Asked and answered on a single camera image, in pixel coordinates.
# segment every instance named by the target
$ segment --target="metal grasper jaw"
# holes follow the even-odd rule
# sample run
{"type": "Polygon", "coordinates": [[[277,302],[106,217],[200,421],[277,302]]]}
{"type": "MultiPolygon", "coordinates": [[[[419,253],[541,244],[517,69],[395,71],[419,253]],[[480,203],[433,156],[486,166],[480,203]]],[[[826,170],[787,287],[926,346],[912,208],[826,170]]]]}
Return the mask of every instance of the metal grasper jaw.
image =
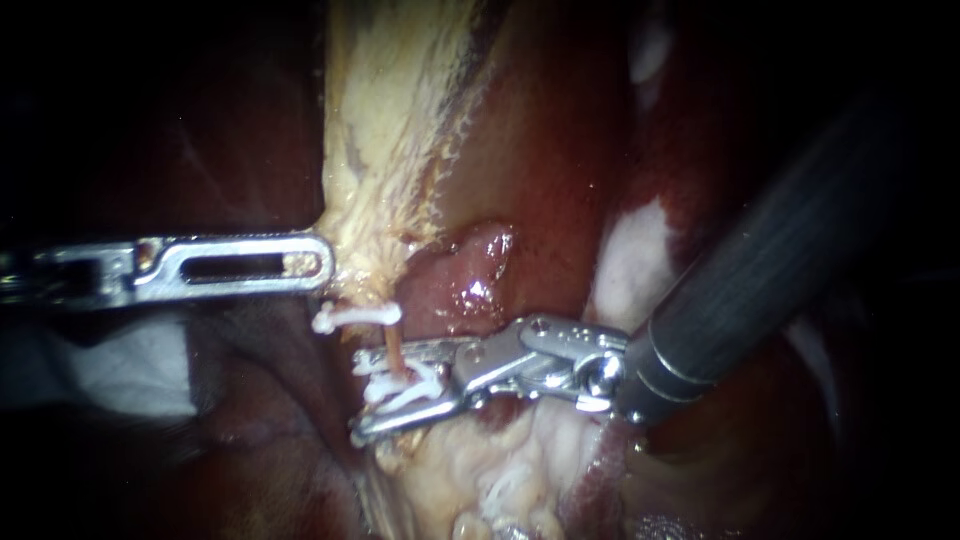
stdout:
{"type": "MultiPolygon", "coordinates": [[[[408,365],[428,366],[445,377],[443,390],[397,408],[368,407],[351,422],[351,442],[361,448],[480,408],[499,394],[549,395],[571,401],[585,413],[609,412],[628,339],[619,330],[540,314],[516,319],[486,338],[405,343],[408,365]]],[[[353,359],[357,375],[387,370],[383,347],[360,349],[353,359]]]]}
{"type": "Polygon", "coordinates": [[[333,276],[309,232],[150,237],[0,253],[0,305],[94,311],[137,304],[307,293],[333,276]]]}

